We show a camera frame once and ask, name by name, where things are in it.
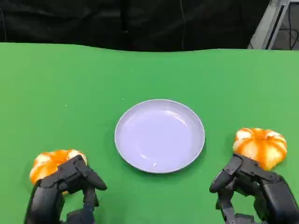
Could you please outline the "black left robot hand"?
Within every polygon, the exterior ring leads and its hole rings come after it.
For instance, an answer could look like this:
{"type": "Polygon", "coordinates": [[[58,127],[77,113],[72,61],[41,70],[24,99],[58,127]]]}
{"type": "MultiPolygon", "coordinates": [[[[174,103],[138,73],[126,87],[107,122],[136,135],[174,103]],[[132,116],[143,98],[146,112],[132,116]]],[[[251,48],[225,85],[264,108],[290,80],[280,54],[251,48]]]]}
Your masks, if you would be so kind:
{"type": "Polygon", "coordinates": [[[93,211],[99,206],[95,190],[106,190],[100,176],[77,155],[58,166],[58,170],[38,180],[32,190],[27,206],[25,224],[93,224],[93,211]],[[66,221],[60,220],[64,206],[63,192],[84,194],[83,208],[67,214],[66,221]]]}

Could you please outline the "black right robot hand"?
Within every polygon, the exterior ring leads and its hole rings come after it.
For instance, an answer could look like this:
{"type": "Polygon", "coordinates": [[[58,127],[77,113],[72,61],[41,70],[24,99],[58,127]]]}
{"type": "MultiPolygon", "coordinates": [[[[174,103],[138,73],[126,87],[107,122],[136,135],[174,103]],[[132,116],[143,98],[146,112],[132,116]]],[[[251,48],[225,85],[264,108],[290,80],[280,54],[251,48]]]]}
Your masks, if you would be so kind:
{"type": "Polygon", "coordinates": [[[254,224],[254,217],[236,213],[231,203],[235,192],[255,198],[253,207],[263,224],[297,224],[299,207],[286,180],[265,171],[259,163],[234,153],[213,180],[209,191],[217,193],[216,209],[227,224],[254,224]]]}

